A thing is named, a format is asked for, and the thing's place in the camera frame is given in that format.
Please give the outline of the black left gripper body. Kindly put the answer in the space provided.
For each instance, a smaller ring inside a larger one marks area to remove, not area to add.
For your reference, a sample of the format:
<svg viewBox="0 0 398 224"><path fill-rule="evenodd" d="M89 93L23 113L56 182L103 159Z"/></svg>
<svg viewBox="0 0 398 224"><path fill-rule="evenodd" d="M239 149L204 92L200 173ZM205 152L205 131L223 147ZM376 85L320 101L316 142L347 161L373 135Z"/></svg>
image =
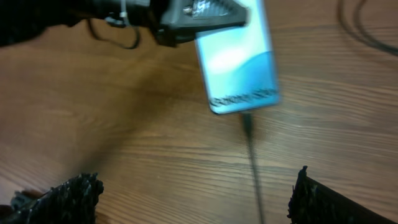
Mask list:
<svg viewBox="0 0 398 224"><path fill-rule="evenodd" d="M183 23L193 12L190 0L150 0L150 31L159 45L176 47L195 40L192 28Z"/></svg>

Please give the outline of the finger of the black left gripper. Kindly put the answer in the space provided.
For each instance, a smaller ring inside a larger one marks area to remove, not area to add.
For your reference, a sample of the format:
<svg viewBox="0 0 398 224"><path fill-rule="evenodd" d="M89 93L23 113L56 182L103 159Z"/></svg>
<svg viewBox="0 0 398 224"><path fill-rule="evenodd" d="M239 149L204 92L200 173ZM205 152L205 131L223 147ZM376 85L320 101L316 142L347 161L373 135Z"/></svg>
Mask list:
<svg viewBox="0 0 398 224"><path fill-rule="evenodd" d="M244 26L249 15L248 8L232 0L190 0L193 12L183 23L183 28L192 28L194 33L227 27Z"/></svg>

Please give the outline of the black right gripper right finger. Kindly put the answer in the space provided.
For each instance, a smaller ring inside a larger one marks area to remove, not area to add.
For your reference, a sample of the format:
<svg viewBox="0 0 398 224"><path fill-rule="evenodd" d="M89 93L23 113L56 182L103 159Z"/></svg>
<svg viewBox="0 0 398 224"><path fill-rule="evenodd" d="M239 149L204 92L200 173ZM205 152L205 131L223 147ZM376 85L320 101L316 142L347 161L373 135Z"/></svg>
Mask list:
<svg viewBox="0 0 398 224"><path fill-rule="evenodd" d="M299 171L288 203L292 224L397 224Z"/></svg>

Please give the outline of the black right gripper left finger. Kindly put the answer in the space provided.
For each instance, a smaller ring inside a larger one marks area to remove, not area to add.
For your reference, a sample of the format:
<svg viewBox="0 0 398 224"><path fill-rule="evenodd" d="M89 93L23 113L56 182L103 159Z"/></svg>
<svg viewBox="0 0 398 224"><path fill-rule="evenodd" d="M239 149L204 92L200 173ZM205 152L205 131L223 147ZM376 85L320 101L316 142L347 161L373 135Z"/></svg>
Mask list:
<svg viewBox="0 0 398 224"><path fill-rule="evenodd" d="M82 173L46 193L16 191L1 205L1 224L94 224L104 192L97 173Z"/></svg>

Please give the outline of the blue Galaxy smartphone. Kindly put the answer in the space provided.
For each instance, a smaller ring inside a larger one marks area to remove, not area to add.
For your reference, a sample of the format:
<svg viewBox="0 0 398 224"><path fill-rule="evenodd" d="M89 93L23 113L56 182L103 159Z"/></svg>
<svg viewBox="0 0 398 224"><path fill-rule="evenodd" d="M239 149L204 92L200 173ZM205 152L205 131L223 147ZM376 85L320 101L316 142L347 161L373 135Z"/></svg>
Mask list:
<svg viewBox="0 0 398 224"><path fill-rule="evenodd" d="M230 114L280 100L271 34L262 0L249 9L244 27L201 32L195 41L210 110Z"/></svg>

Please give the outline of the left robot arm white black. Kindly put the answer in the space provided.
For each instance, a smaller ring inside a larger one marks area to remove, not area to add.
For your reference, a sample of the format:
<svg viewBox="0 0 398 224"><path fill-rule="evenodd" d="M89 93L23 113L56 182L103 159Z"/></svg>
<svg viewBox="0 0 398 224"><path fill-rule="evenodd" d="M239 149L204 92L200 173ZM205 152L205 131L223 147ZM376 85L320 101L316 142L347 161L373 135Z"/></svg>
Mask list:
<svg viewBox="0 0 398 224"><path fill-rule="evenodd" d="M150 30L159 45L175 47L201 32L242 27L249 9L237 1L192 0L1 0L1 46L26 42L53 26L73 27L85 21L91 36L102 40L92 19L111 27L132 27L141 41L140 27Z"/></svg>

